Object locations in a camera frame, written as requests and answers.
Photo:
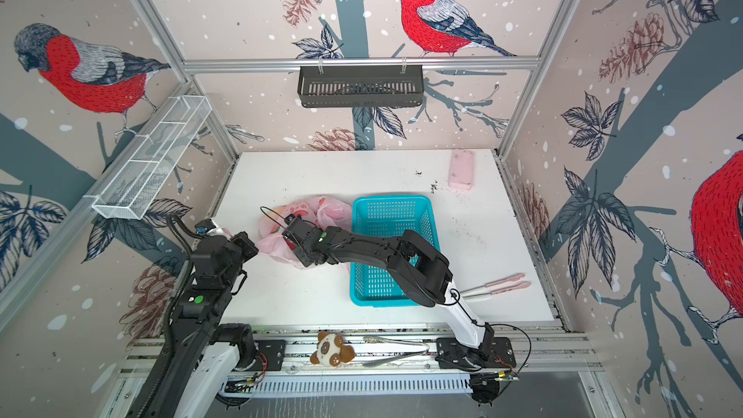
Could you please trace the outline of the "teal plastic basket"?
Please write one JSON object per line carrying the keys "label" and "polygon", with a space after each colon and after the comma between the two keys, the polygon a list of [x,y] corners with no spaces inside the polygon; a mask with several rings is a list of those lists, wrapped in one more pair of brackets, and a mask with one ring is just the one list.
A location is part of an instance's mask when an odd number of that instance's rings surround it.
{"label": "teal plastic basket", "polygon": [[[439,247],[433,205],[424,195],[378,195],[359,197],[352,205],[352,232],[371,237],[398,237],[407,230],[420,234]],[[351,301],[366,308],[411,307],[410,300],[388,272],[353,263],[350,265]]]}

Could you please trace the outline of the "pink plastic bag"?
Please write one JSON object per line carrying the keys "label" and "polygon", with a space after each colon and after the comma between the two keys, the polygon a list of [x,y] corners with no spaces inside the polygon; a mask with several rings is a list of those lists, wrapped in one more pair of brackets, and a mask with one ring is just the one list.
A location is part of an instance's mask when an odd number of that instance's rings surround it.
{"label": "pink plastic bag", "polygon": [[329,226],[338,226],[350,231],[352,225],[352,207],[350,204],[334,197],[317,195],[300,199],[287,205],[272,208],[259,220],[259,253],[267,255],[279,263],[290,264],[297,269],[305,269],[298,257],[294,255],[295,246],[282,236],[284,218],[294,215],[306,222],[315,224],[323,230]]}

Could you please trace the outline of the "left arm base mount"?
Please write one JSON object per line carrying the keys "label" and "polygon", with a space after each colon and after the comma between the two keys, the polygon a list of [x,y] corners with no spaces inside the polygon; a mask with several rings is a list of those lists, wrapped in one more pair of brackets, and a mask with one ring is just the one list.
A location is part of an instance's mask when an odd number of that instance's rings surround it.
{"label": "left arm base mount", "polygon": [[255,352],[248,360],[240,359],[233,369],[236,373],[268,373],[282,371],[286,357],[286,341],[255,341]]}

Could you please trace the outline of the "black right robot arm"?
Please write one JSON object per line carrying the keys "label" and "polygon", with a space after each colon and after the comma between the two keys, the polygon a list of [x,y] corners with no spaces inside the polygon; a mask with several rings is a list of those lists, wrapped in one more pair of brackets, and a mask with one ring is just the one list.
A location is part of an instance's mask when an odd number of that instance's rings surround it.
{"label": "black right robot arm", "polygon": [[419,233],[380,238],[355,234],[337,226],[319,228],[289,215],[282,236],[294,245],[294,255],[305,266],[355,263],[381,269],[404,295],[427,308],[440,308],[456,341],[473,356],[491,358],[495,331],[472,313],[462,300],[448,259]]}

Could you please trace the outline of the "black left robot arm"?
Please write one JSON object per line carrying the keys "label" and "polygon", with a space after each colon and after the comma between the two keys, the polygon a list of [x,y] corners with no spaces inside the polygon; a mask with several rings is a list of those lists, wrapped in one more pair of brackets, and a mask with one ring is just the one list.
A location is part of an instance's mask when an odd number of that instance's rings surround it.
{"label": "black left robot arm", "polygon": [[200,240],[195,273],[170,304],[164,346],[126,412],[128,417],[203,417],[228,375],[253,367],[259,353],[250,325],[222,323],[243,265],[259,253],[246,232]]}

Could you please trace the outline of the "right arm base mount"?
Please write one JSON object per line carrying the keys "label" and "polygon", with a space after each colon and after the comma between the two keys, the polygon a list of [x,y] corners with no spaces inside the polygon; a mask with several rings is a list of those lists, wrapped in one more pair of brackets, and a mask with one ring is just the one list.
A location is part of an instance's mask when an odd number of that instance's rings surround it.
{"label": "right arm base mount", "polygon": [[468,348],[455,338],[438,338],[435,344],[435,362],[443,370],[476,373],[488,369],[514,370],[517,367],[511,340],[505,337],[493,338],[487,354],[478,348]]}

